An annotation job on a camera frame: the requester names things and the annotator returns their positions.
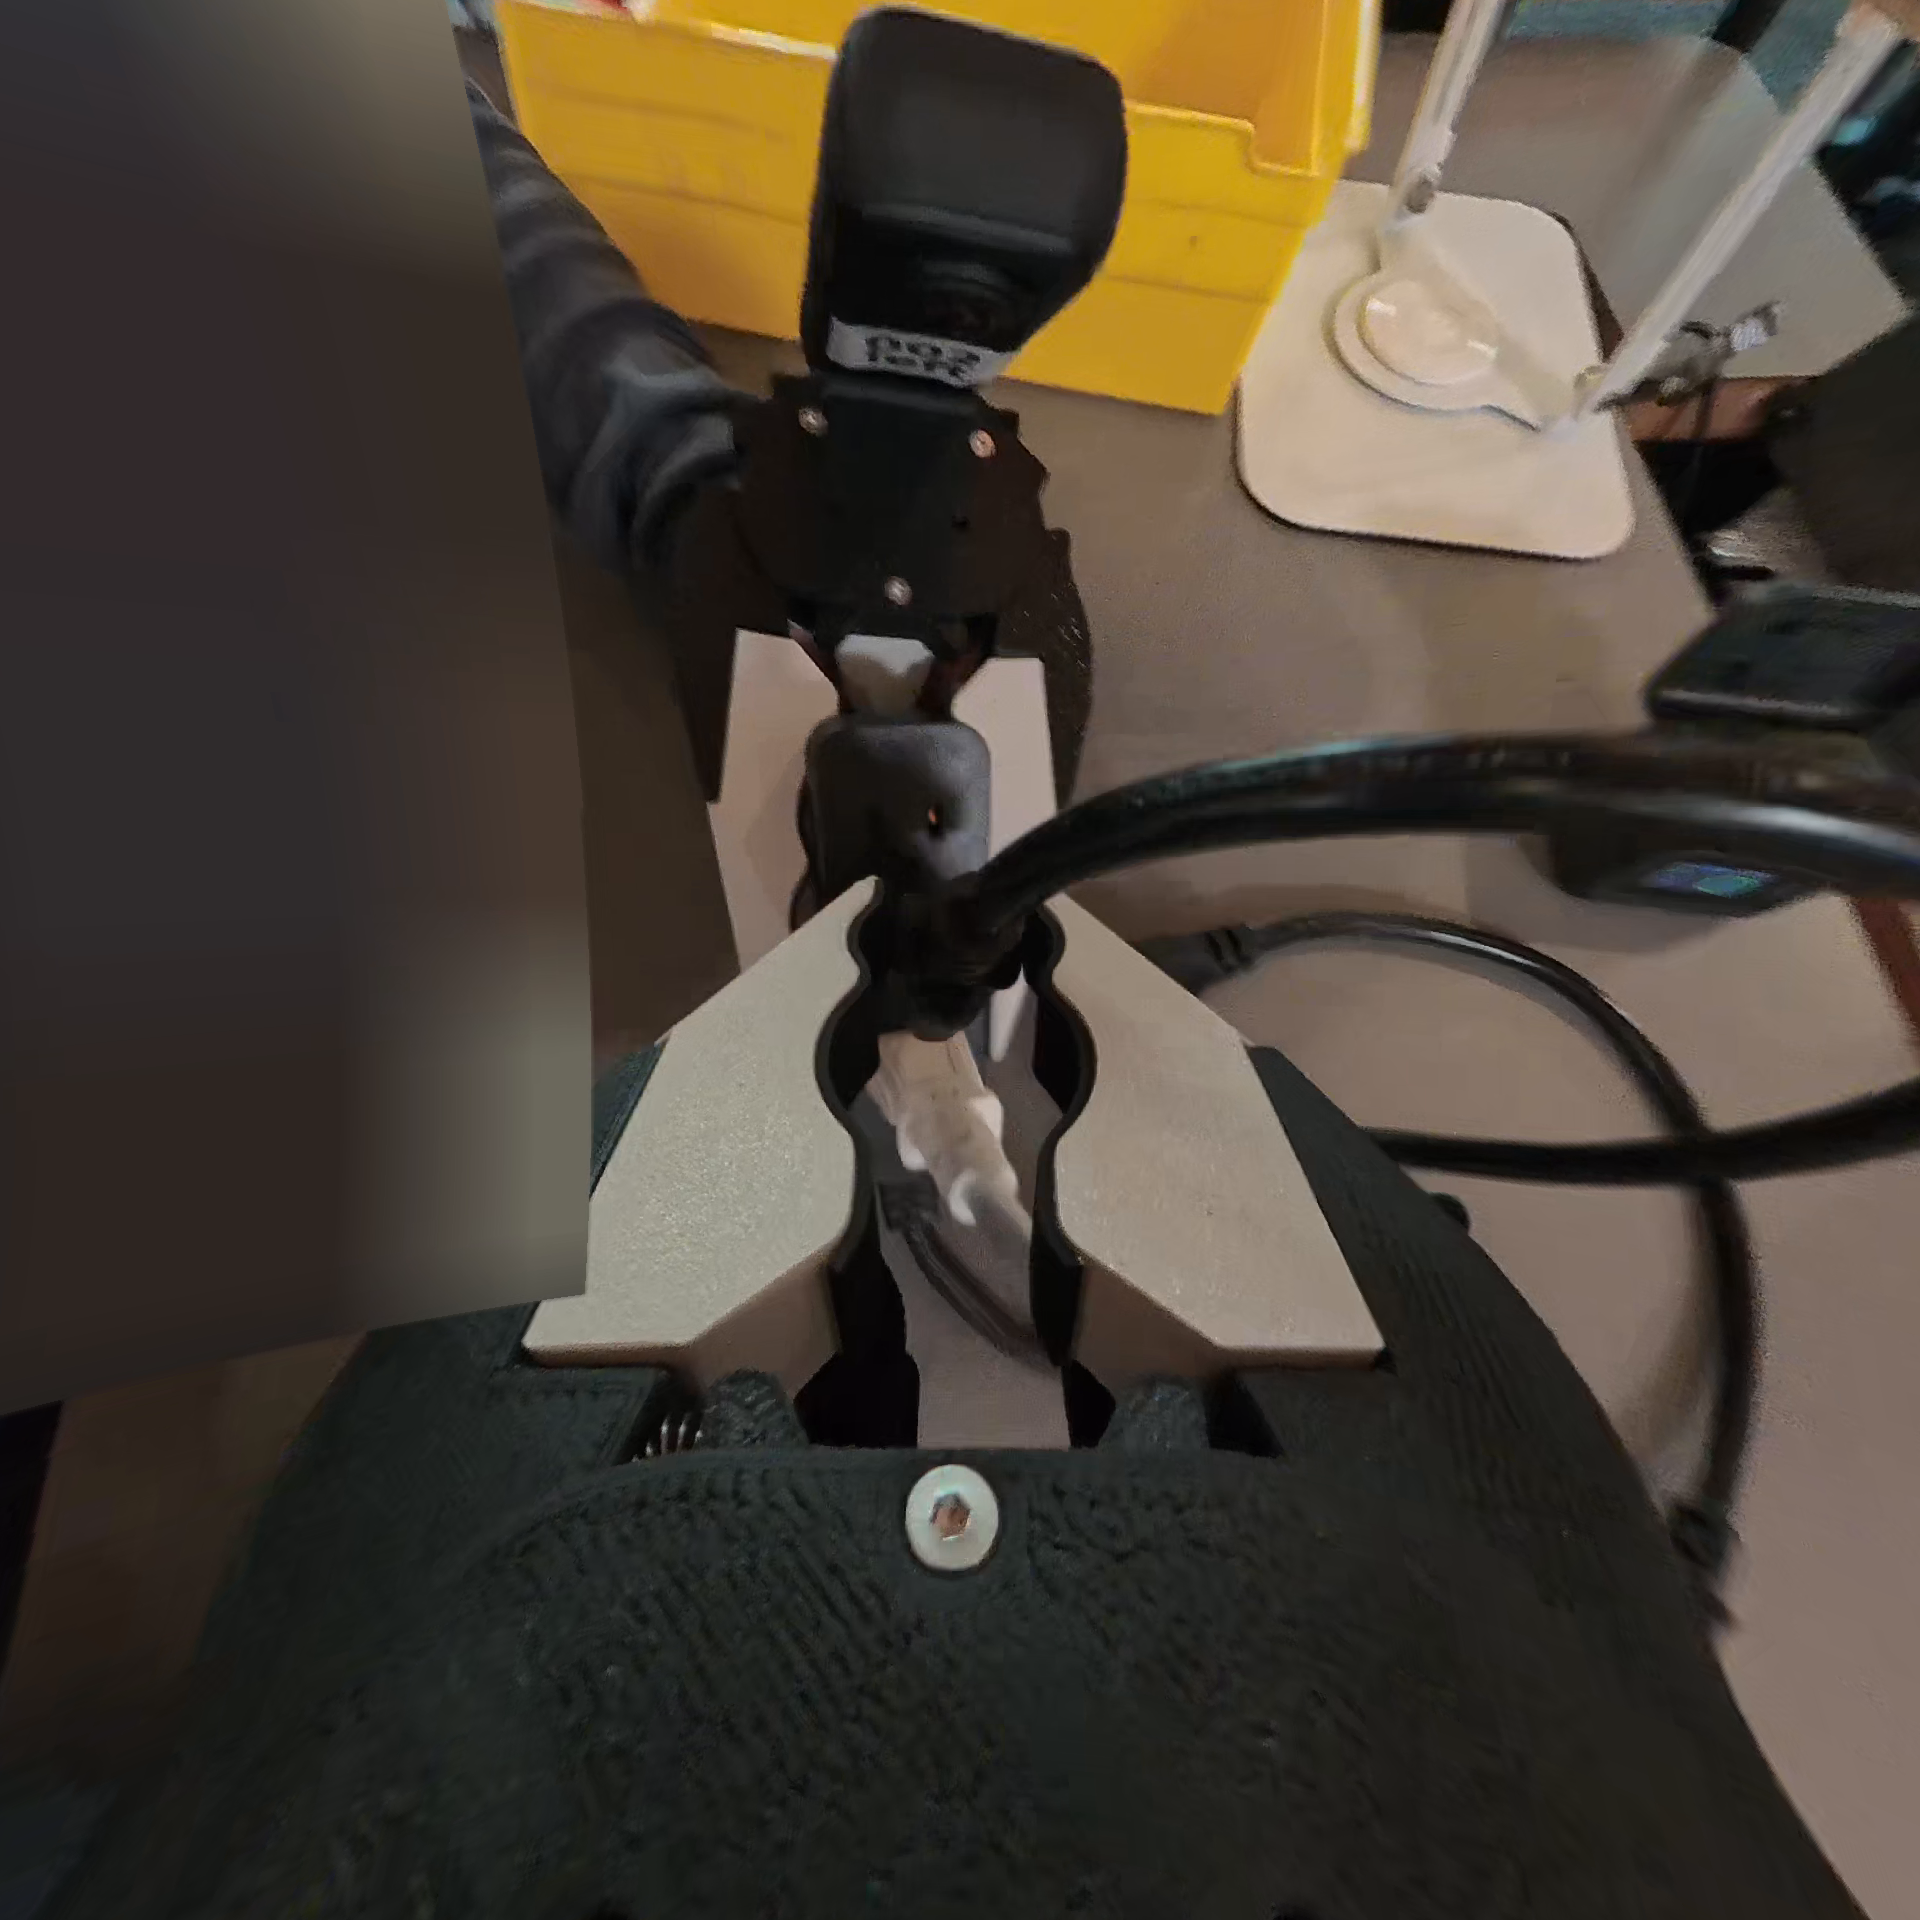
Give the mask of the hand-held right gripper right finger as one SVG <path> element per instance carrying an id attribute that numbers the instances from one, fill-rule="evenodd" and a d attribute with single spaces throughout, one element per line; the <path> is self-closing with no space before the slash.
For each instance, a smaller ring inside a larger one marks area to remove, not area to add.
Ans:
<path id="1" fill-rule="evenodd" d="M 1366 1369 L 1383 1333 L 1249 1043 L 1068 898 L 1023 936 L 1030 1313 L 1074 1449 L 1138 1387 L 1200 1406 L 1242 1372 Z"/>

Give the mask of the black power strip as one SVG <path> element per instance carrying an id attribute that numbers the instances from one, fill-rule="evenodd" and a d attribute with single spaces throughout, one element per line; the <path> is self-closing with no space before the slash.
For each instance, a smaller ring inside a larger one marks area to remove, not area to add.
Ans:
<path id="1" fill-rule="evenodd" d="M 1768 582 L 1730 599 L 1646 680 L 1659 736 L 1704 736 L 1916 778 L 1916 599 Z M 1754 919 L 1818 895 L 1803 874 L 1635 822 L 1559 826 L 1534 854 L 1571 898 Z"/>

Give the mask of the person's left forearm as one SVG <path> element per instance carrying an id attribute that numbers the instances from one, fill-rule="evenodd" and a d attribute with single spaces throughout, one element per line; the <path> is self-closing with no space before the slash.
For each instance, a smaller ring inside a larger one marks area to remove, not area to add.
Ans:
<path id="1" fill-rule="evenodd" d="M 602 564 L 666 572 L 689 504 L 732 476 L 739 395 L 473 82 L 466 114 L 546 499 Z"/>

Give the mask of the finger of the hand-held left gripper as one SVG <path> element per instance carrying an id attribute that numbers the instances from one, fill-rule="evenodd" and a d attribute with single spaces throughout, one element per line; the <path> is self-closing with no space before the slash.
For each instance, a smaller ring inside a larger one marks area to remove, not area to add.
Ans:
<path id="1" fill-rule="evenodd" d="M 791 927 L 803 879 L 803 745 L 838 693 L 793 636 L 737 631 L 724 742 L 724 895 L 737 966 L 753 968 Z"/>
<path id="2" fill-rule="evenodd" d="M 961 858 L 995 858 L 1059 807 L 1043 664 L 990 658 L 953 701 L 943 804 Z"/>

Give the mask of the white lamp stand base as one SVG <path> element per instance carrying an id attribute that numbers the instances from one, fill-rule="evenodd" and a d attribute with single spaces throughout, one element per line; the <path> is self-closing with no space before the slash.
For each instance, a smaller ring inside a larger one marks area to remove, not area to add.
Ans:
<path id="1" fill-rule="evenodd" d="M 1448 191 L 1473 87 L 1511 2 L 1451 2 L 1387 183 L 1341 179 L 1237 376 L 1237 476 L 1268 516 L 1335 536 L 1594 562 L 1635 529 L 1626 420 L 1704 402 L 1779 330 L 1783 296 L 1707 293 L 1916 42 L 1916 2 L 1849 2 L 1812 82 L 1717 191 L 1684 251 L 1600 344 L 1601 282 L 1574 227 Z"/>

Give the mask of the white cable tag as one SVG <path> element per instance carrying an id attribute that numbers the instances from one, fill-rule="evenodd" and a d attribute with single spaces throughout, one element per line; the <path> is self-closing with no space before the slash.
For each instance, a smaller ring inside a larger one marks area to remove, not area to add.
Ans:
<path id="1" fill-rule="evenodd" d="M 1003 1144 L 1003 1107 L 963 1034 L 880 1038 L 874 1097 L 897 1136 L 898 1164 L 932 1181 L 947 1224 L 1001 1241 L 1030 1241 L 1032 1224 Z"/>

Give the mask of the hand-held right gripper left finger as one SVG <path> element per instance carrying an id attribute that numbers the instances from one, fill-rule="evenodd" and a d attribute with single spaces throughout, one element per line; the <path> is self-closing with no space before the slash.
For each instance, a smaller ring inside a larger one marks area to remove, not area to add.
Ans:
<path id="1" fill-rule="evenodd" d="M 549 1369 L 766 1372 L 806 1434 L 905 1449 L 918 1368 L 850 1101 L 877 1068 L 860 879 L 703 1008 L 633 1081 L 592 1176 L 584 1289 L 522 1330 Z"/>

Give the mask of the yellow plastic bin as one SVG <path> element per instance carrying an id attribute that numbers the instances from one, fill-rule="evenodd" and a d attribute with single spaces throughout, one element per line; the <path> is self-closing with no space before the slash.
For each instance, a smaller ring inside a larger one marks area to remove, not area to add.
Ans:
<path id="1" fill-rule="evenodd" d="M 680 318 L 799 339 L 827 70 L 865 2 L 492 2 L 509 106 Z M 1346 155 L 1377 2 L 929 2 L 1099 60 L 1129 183 L 1091 285 L 1018 382 L 1223 411 Z"/>

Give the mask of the black power connector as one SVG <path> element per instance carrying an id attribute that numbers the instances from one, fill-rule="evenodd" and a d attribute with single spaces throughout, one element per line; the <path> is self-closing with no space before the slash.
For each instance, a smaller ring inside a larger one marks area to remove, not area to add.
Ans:
<path id="1" fill-rule="evenodd" d="M 990 860 L 987 742 L 954 720 L 838 713 L 803 739 L 799 910 L 860 879 L 926 888 Z"/>

